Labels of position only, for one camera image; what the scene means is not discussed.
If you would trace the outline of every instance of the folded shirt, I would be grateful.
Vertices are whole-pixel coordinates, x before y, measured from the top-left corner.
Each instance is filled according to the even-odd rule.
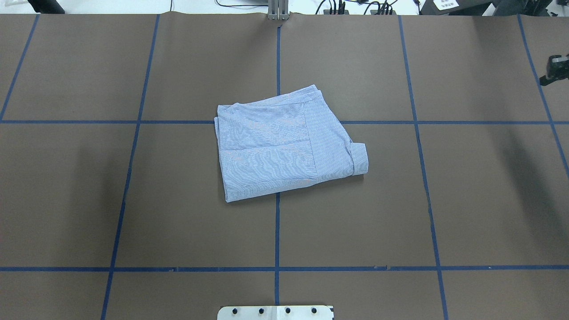
[[[315,85],[220,105],[214,122],[227,202],[368,172],[365,145],[352,142]]]

